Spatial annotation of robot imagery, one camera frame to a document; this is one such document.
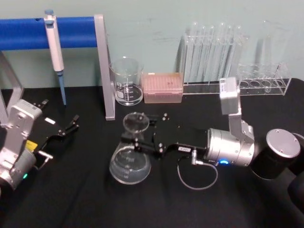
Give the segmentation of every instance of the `blue metal bar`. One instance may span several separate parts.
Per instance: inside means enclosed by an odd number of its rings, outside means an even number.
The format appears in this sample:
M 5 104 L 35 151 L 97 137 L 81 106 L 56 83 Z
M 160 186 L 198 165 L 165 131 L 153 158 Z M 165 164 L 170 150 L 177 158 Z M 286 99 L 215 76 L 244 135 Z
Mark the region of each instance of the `blue metal bar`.
M 94 17 L 57 18 L 62 48 L 97 47 Z M 0 19 L 0 50 L 47 49 L 43 18 Z

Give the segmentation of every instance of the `silver cap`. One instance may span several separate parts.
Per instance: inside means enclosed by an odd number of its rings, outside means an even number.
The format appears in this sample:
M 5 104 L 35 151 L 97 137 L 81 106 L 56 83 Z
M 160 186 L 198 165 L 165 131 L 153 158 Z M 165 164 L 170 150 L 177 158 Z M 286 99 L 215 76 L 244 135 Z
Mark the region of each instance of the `silver cap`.
M 277 155 L 284 158 L 294 158 L 300 153 L 300 143 L 290 132 L 283 129 L 273 129 L 267 133 L 268 146 Z

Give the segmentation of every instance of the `pipette tip box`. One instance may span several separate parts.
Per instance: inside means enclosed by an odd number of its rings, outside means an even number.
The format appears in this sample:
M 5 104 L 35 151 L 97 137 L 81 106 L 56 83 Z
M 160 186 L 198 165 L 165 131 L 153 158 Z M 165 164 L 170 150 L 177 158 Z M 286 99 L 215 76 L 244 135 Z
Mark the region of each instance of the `pipette tip box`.
M 181 102 L 183 80 L 180 73 L 144 73 L 142 86 L 146 104 Z

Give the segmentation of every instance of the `wall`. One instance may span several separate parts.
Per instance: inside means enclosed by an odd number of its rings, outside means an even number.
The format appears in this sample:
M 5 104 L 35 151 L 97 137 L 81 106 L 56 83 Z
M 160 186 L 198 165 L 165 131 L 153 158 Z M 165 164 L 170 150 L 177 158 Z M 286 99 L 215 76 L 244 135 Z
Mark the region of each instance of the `wall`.
M 0 18 L 37 18 L 45 9 L 59 17 L 103 13 L 111 59 L 134 57 L 146 72 L 172 72 L 180 37 L 193 21 L 241 25 L 250 36 L 242 63 L 256 60 L 258 38 L 275 35 L 274 62 L 286 61 L 292 76 L 304 79 L 304 2 L 302 0 L 0 0 Z M 5 55 L 25 87 L 58 86 L 48 50 L 9 51 Z M 99 85 L 95 48 L 63 51 L 66 86 Z M 8 87 L 0 81 L 1 87 Z

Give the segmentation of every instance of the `glass beaker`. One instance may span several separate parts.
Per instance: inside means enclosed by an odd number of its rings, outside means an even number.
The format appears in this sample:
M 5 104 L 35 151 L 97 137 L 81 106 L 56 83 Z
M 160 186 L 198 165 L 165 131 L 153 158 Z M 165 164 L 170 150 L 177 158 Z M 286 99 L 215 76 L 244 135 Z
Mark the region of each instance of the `glass beaker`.
M 123 57 L 110 64 L 110 71 L 114 78 L 116 101 L 125 106 L 140 103 L 143 98 L 140 85 L 143 65 L 133 58 Z
M 126 134 L 143 139 L 143 132 L 149 127 L 149 118 L 142 113 L 130 113 L 123 119 Z M 149 156 L 134 151 L 134 146 L 119 143 L 110 161 L 110 173 L 120 183 L 137 184 L 150 173 Z

